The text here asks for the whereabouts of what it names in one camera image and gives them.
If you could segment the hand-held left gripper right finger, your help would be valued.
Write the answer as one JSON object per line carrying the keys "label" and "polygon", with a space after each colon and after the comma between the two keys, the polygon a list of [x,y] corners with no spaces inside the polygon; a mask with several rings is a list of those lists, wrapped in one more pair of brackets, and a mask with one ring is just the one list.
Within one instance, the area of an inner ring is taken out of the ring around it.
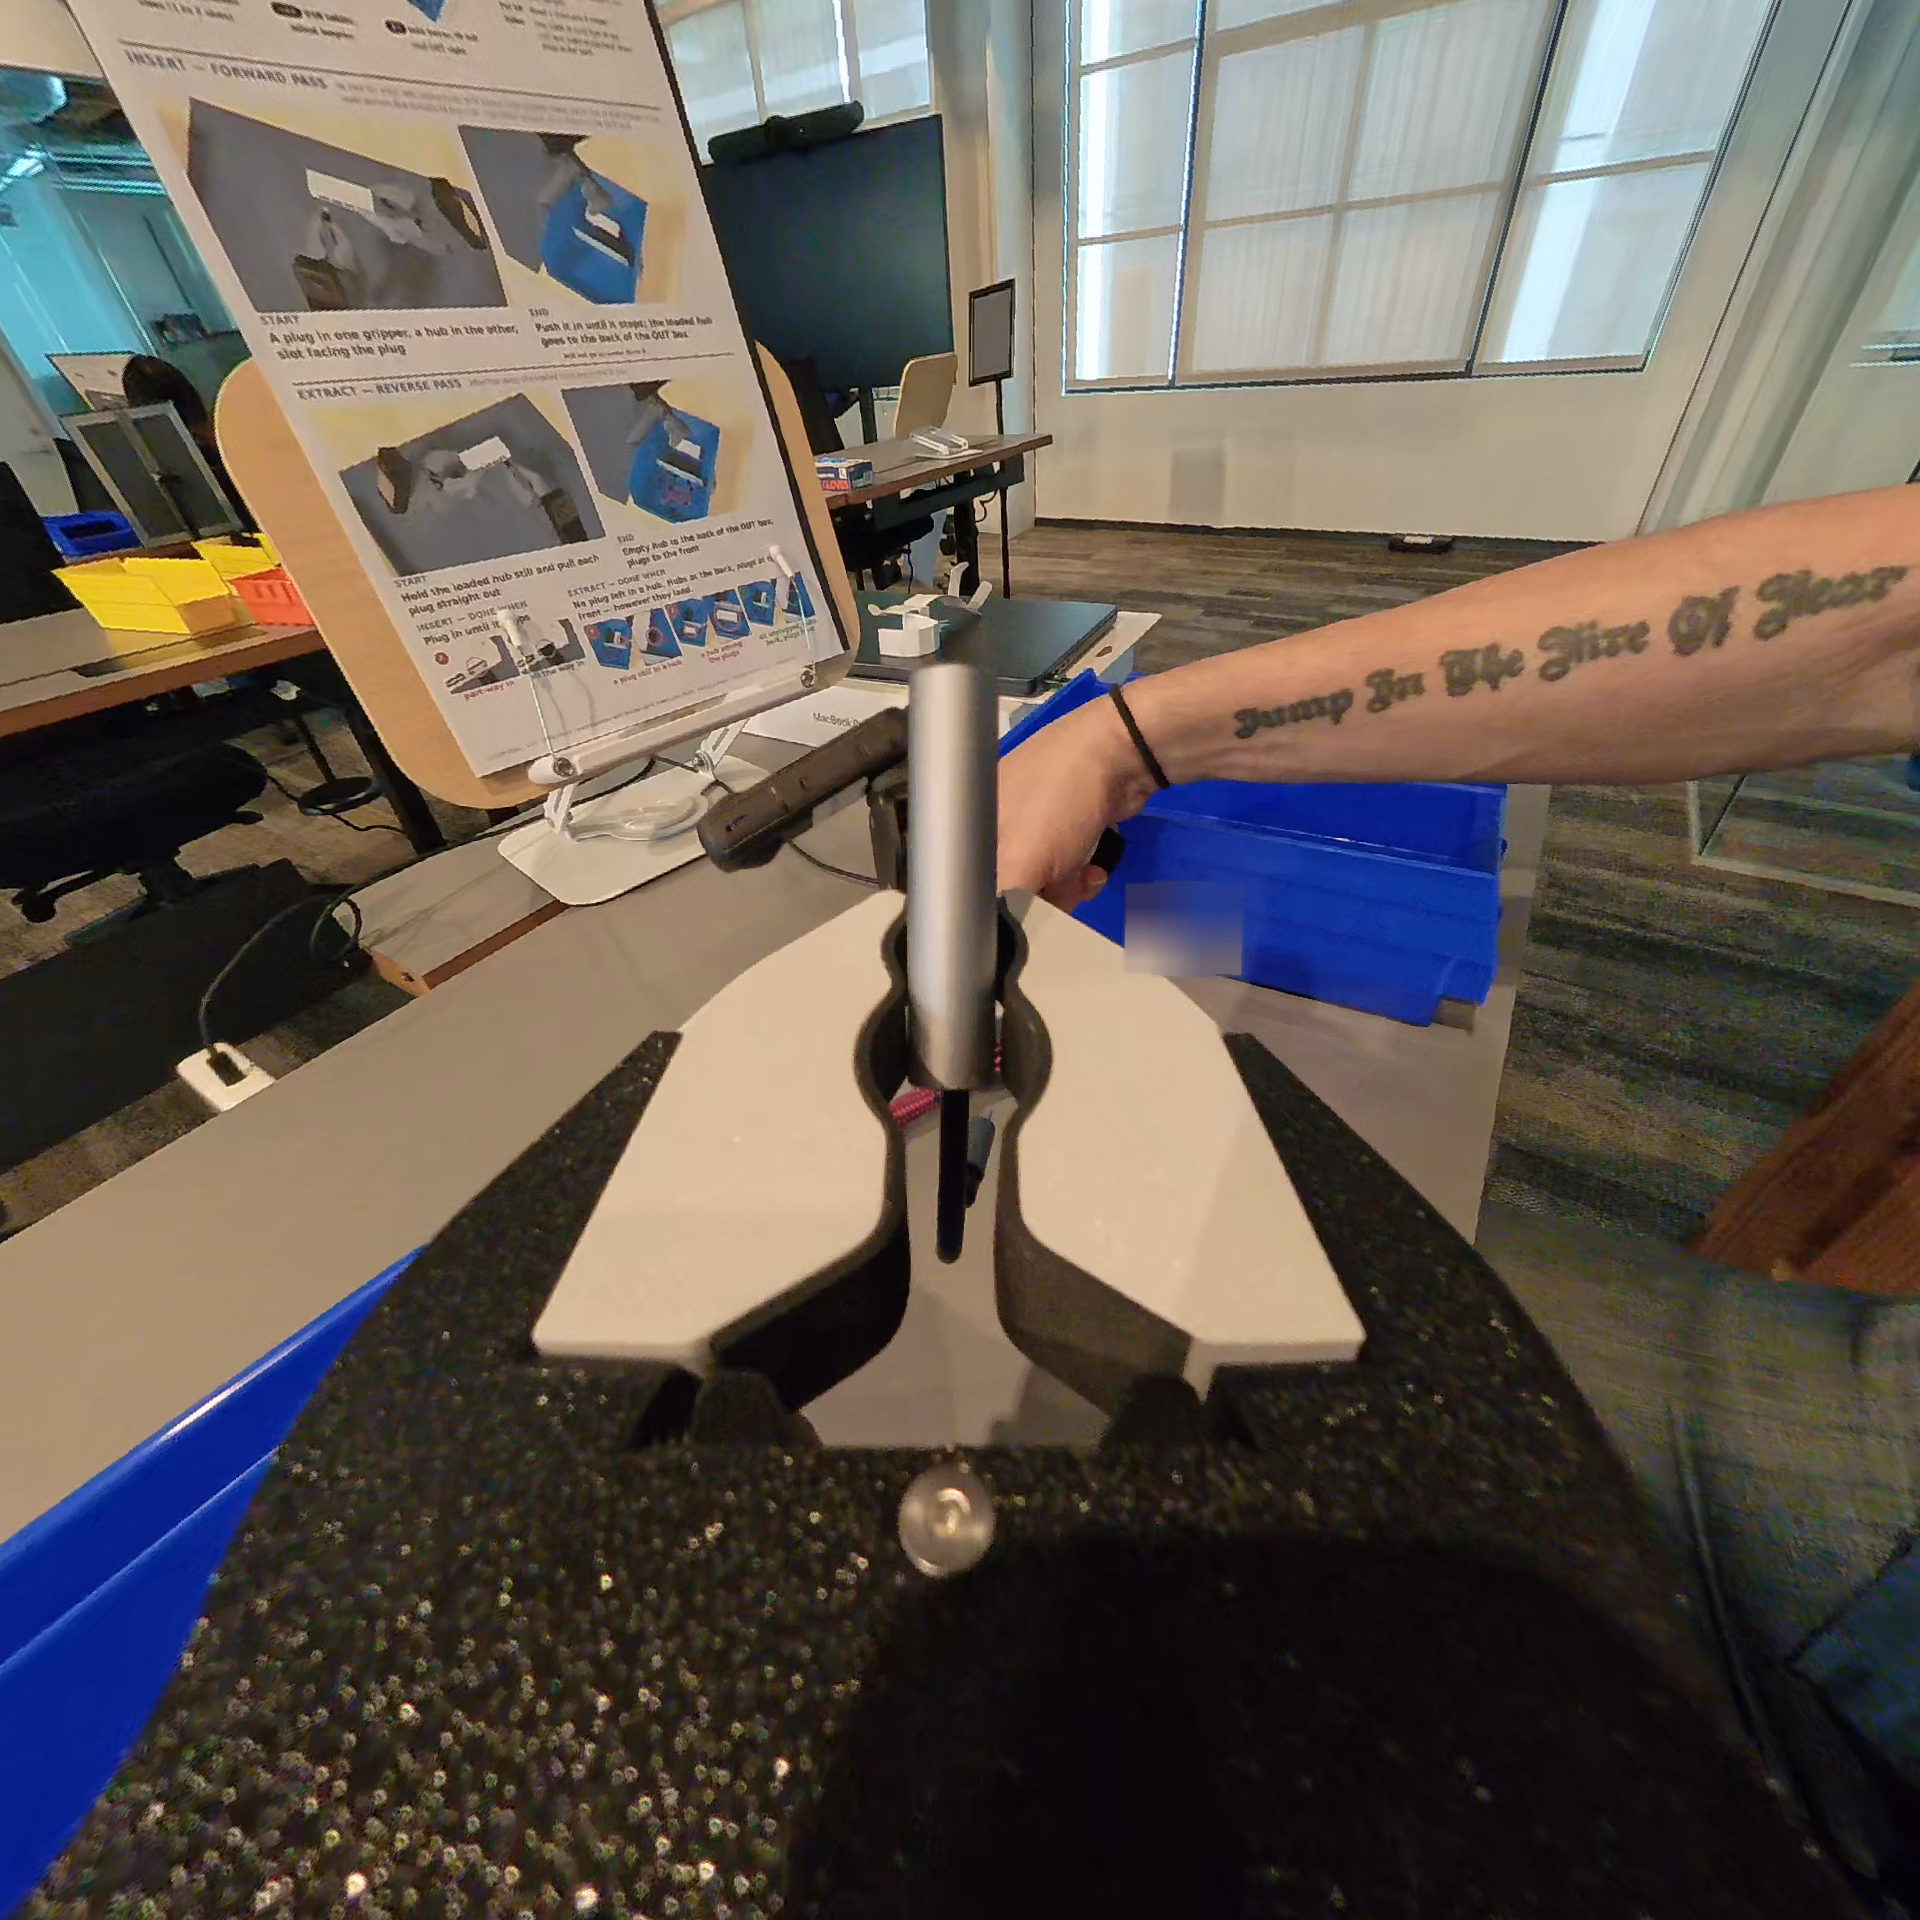
{"label": "hand-held left gripper right finger", "polygon": [[1349,1363],[1361,1325],[1215,1022],[1002,900],[995,1312],[1067,1388]]}

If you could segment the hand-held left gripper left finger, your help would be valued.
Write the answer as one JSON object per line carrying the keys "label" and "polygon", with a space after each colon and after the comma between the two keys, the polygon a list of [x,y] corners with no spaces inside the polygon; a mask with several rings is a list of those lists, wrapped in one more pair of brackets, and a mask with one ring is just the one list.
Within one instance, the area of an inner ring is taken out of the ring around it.
{"label": "hand-held left gripper left finger", "polygon": [[903,909],[865,894],[682,1025],[535,1322],[541,1358],[856,1370],[893,1338]]}

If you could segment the grey usb hub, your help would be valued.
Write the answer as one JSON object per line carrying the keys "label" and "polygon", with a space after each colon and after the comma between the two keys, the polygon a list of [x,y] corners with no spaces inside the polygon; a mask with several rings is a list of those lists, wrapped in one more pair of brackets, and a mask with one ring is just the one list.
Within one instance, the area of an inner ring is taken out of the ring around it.
{"label": "grey usb hub", "polygon": [[991,1080],[999,972],[999,760],[990,677],[930,662],[907,690],[904,981],[913,1075]]}

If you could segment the blue plastic bin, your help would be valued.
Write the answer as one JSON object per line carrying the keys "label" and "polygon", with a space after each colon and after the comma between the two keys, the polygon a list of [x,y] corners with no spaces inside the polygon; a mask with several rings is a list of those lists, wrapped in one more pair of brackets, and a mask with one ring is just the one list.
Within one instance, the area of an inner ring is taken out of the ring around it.
{"label": "blue plastic bin", "polygon": [[1178,784],[1118,829],[1074,916],[1125,941],[1143,888],[1241,906],[1239,978],[1430,1025],[1497,978],[1501,784]]}
{"label": "blue plastic bin", "polygon": [[280,1442],[415,1259],[387,1264],[5,1541],[5,1914],[139,1741]]}

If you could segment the person's right forearm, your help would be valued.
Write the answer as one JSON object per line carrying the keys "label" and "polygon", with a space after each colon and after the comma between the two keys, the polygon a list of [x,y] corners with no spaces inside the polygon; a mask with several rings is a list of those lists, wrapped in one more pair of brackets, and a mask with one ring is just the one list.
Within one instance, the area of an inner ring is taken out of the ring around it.
{"label": "person's right forearm", "polygon": [[1143,680],[1175,781],[1667,784],[1914,748],[1914,485],[1594,545]]}

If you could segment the person's right hand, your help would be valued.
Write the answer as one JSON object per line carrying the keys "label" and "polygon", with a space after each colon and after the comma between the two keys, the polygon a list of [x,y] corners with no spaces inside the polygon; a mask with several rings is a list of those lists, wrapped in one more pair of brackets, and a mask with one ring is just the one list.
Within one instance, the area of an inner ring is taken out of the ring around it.
{"label": "person's right hand", "polygon": [[999,762],[995,877],[1074,912],[1105,885],[1095,851],[1157,784],[1110,701],[1082,707]]}

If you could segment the dark laptop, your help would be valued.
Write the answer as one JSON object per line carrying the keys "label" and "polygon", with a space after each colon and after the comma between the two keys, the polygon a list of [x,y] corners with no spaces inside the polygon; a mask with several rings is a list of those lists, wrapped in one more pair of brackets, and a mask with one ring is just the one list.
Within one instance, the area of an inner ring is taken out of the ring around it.
{"label": "dark laptop", "polygon": [[990,600],[943,614],[934,659],[987,677],[1000,699],[1030,699],[1102,641],[1118,618],[1109,604]]}

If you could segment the wooden top desk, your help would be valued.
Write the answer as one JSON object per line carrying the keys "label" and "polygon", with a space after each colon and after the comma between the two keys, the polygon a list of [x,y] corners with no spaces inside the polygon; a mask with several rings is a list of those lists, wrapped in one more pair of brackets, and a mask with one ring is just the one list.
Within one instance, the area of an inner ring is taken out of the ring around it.
{"label": "wooden top desk", "polygon": [[280,672],[327,657],[304,626],[233,626],[169,637],[104,632],[82,611],[37,614],[1,626],[1,733],[17,736],[88,714],[147,705],[163,693]]}
{"label": "wooden top desk", "polygon": [[849,496],[826,496],[841,562],[851,584],[893,585],[913,542],[951,517],[953,557],[961,592],[981,588],[974,505],[1002,500],[1024,482],[1024,460],[1050,446],[1050,435],[1011,435],[966,446],[925,438],[883,438],[846,449],[872,462],[872,485]]}

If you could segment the black sign stand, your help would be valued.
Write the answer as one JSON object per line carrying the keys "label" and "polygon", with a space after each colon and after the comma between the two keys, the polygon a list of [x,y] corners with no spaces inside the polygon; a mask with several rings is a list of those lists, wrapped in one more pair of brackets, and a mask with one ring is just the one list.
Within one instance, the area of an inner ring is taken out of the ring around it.
{"label": "black sign stand", "polygon": [[966,385],[991,388],[993,435],[1006,435],[1006,385],[1017,370],[1017,282],[995,278],[966,297]]}

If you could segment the large black monitor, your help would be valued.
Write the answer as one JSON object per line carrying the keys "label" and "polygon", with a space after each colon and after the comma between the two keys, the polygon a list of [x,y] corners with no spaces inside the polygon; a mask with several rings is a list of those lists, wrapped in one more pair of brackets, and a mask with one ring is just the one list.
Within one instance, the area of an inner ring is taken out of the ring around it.
{"label": "large black monitor", "polygon": [[943,118],[855,128],[851,108],[714,134],[711,225],[750,337],[830,396],[891,390],[953,349]]}

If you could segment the person's jeans leg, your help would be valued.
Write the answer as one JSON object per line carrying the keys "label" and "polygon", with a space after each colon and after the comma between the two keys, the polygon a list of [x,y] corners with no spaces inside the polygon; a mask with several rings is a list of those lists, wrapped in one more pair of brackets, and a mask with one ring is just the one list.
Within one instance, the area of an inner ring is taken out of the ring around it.
{"label": "person's jeans leg", "polygon": [[1635,1476],[1767,1773],[1914,1915],[1917,1305],[1483,1202],[1475,1246]]}

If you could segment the printed instruction board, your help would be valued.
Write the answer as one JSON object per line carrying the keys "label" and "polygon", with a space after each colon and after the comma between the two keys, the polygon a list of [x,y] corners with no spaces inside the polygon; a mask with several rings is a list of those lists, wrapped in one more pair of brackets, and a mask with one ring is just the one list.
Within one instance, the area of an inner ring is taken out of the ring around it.
{"label": "printed instruction board", "polygon": [[414,779],[482,805],[846,677],[656,4],[69,12],[352,560],[229,468]]}

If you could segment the black box on table edge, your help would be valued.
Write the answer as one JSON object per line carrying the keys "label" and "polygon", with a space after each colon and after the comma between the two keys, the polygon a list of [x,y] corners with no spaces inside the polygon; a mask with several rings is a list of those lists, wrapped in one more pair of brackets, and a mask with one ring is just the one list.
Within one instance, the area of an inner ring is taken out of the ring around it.
{"label": "black box on table edge", "polygon": [[329,1044],[402,1009],[346,930],[342,906],[273,862],[5,977],[1,1169],[184,1091],[175,1068],[203,1041]]}

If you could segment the black office chair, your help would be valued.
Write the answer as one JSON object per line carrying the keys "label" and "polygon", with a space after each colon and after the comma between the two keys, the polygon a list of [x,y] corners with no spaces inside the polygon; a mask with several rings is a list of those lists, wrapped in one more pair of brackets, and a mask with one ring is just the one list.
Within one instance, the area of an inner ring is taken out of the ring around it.
{"label": "black office chair", "polygon": [[1,890],[26,924],[61,899],[131,877],[126,922],[224,885],[191,875],[179,851],[254,825],[264,768],[221,739],[141,709],[65,718],[1,740]]}

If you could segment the grey framed screen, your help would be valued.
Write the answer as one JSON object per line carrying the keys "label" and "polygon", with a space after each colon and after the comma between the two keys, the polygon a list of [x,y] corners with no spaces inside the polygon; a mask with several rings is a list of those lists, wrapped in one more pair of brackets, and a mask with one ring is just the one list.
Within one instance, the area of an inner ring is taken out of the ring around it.
{"label": "grey framed screen", "polygon": [[243,533],[241,514],[169,403],[61,418],[139,547]]}

